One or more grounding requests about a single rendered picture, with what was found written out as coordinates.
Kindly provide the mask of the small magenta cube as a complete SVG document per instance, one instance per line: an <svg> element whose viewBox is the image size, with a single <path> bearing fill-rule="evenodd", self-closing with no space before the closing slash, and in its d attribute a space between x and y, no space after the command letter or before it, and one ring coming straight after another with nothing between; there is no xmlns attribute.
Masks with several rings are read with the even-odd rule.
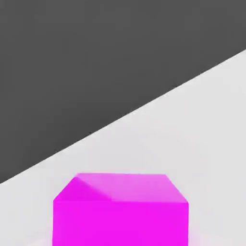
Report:
<svg viewBox="0 0 246 246"><path fill-rule="evenodd" d="M164 174L80 173L53 201L52 246L188 246L188 220Z"/></svg>

